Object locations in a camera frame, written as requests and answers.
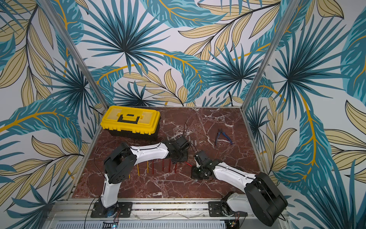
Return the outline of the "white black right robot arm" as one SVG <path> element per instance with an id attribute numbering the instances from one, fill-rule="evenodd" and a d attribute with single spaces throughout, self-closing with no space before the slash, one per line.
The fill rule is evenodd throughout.
<path id="1" fill-rule="evenodd" d="M 243 172 L 218 159 L 210 159 L 204 151 L 196 154 L 194 159 L 193 179 L 215 178 L 242 191 L 242 194 L 229 192 L 220 201 L 209 202 L 211 217 L 253 214 L 260 222 L 271 227 L 288 206 L 285 196 L 266 173 Z"/>

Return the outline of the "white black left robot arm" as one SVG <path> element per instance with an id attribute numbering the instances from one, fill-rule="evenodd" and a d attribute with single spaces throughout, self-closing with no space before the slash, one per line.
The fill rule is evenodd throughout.
<path id="1" fill-rule="evenodd" d="M 100 198 L 104 208 L 117 204 L 121 183 L 128 178 L 134 166 L 156 159 L 170 159 L 172 163 L 186 162 L 190 142 L 181 136 L 147 146 L 129 146 L 122 142 L 104 161 L 105 182 Z"/>

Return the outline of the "yellow black plastic toolbox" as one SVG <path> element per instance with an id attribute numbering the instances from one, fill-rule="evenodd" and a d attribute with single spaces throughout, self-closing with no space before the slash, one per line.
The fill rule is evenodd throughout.
<path id="1" fill-rule="evenodd" d="M 157 140 L 160 112 L 151 109 L 111 106 L 101 121 L 101 127 L 112 136 Z"/>

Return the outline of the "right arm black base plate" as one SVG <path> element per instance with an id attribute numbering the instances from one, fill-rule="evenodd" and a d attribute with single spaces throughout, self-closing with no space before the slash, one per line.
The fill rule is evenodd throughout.
<path id="1" fill-rule="evenodd" d="M 247 212 L 237 211 L 234 212 L 229 208 L 226 203 L 221 201 L 210 201 L 208 202 L 208 211 L 210 217 L 246 217 Z"/>

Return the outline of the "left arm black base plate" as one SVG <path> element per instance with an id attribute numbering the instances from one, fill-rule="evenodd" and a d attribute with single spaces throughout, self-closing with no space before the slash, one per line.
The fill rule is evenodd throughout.
<path id="1" fill-rule="evenodd" d="M 132 211 L 132 202 L 117 202 L 111 207 L 104 207 L 97 201 L 91 212 L 91 218 L 129 218 Z"/>

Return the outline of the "aluminium front frame rail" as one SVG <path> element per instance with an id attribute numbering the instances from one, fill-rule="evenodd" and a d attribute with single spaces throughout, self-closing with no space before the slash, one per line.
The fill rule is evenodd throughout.
<path id="1" fill-rule="evenodd" d="M 218 198 L 119 198 L 131 202 L 128 220 L 212 219 L 208 203 Z M 92 220 L 90 217 L 96 199 L 70 198 L 57 202 L 47 220 Z"/>

